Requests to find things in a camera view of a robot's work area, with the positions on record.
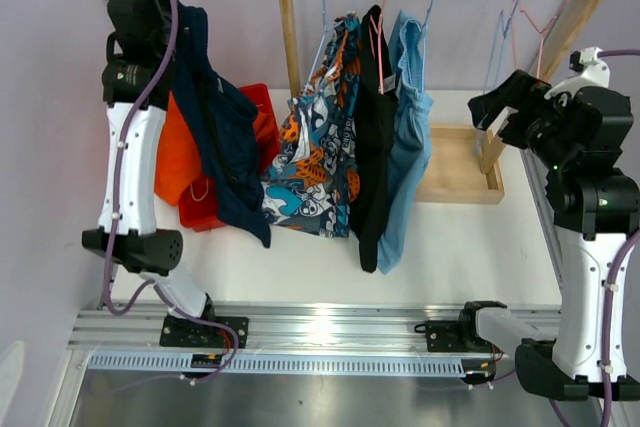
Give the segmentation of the light blue shorts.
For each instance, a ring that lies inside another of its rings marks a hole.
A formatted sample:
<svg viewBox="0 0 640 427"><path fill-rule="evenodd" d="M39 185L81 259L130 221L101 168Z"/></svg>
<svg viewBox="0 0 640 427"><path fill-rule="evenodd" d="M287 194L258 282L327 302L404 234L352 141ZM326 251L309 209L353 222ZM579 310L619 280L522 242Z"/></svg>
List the light blue shorts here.
<svg viewBox="0 0 640 427"><path fill-rule="evenodd" d="M417 188L431 154L429 114L432 97L425 87L428 25L410 13L398 13L389 43L398 107L394 144L388 158L387 226L377 244L377 270L389 274L402 258Z"/></svg>

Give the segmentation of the black shorts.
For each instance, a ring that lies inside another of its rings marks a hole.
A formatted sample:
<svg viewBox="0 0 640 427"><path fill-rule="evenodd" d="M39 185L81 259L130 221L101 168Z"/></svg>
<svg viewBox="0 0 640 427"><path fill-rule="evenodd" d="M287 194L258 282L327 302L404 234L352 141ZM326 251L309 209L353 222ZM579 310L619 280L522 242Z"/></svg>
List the black shorts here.
<svg viewBox="0 0 640 427"><path fill-rule="evenodd" d="M355 158L360 188L351 203L350 228L359 242L360 267L377 268L377 245L384 233L387 201L388 157L394 144L394 117L398 107L393 93L382 94L380 85L391 72L382 27L382 8L372 6L360 29L360 84L354 110Z"/></svg>

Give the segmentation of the navy blue shorts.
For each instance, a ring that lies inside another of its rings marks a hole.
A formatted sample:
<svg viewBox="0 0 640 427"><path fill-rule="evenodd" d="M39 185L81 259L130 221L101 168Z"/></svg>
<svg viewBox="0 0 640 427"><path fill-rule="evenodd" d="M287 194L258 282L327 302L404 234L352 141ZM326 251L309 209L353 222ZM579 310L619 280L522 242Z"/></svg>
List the navy blue shorts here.
<svg viewBox="0 0 640 427"><path fill-rule="evenodd" d="M208 58L208 17L201 7L178 5L172 94L195 141L202 172L213 179L217 217L271 246L262 214L264 190L253 122L258 109L218 74Z"/></svg>

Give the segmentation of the patterned blue orange shorts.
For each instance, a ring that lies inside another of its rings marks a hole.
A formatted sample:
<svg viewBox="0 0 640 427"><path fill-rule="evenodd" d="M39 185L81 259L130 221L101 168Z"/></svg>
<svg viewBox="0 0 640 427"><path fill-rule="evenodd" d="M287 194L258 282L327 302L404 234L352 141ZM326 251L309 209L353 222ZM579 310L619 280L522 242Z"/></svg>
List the patterned blue orange shorts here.
<svg viewBox="0 0 640 427"><path fill-rule="evenodd" d="M360 189L354 114L361 87L360 19L337 19L320 67L288 100L280 152L262 178L262 213L273 224L327 238L350 233Z"/></svg>

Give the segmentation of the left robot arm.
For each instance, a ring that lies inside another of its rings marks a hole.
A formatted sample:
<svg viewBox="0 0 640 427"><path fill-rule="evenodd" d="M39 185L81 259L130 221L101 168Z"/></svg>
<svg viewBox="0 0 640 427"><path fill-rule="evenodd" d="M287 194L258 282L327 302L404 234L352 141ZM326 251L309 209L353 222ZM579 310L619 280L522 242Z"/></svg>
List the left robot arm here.
<svg viewBox="0 0 640 427"><path fill-rule="evenodd" d="M216 337L210 297L182 263L183 237L157 225L154 185L159 140L166 120L178 32L176 0L108 0L114 27L107 38L102 73L109 122L108 174L102 210L94 229L82 233L83 247L102 257L103 298L111 298L115 267L139 276L165 302L170 315L185 319L182 335L197 347Z"/></svg>

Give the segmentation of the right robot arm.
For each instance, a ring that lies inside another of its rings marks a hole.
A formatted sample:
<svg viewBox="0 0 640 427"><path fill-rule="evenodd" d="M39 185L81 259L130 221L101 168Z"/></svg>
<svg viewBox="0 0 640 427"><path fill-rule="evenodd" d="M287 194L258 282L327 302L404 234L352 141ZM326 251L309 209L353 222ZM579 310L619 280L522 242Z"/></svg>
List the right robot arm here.
<svg viewBox="0 0 640 427"><path fill-rule="evenodd" d="M468 350L491 343L511 356L522 388L556 401L635 401L639 384L621 346L623 264L639 233L639 188L616 165L634 117L630 99L576 75L550 85L517 70L468 103L476 128L499 114L499 135L547 168L546 197L564 276L557 335L518 321L499 302L469 302L456 327Z"/></svg>

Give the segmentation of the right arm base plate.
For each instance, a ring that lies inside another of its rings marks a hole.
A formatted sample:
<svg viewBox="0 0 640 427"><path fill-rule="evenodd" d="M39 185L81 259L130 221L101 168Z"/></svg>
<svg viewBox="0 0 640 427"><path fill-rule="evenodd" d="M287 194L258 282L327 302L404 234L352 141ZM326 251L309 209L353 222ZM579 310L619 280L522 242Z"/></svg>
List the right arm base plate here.
<svg viewBox="0 0 640 427"><path fill-rule="evenodd" d="M502 353L502 350L487 339L481 338L468 321L427 320L413 327L422 335L431 353Z"/></svg>

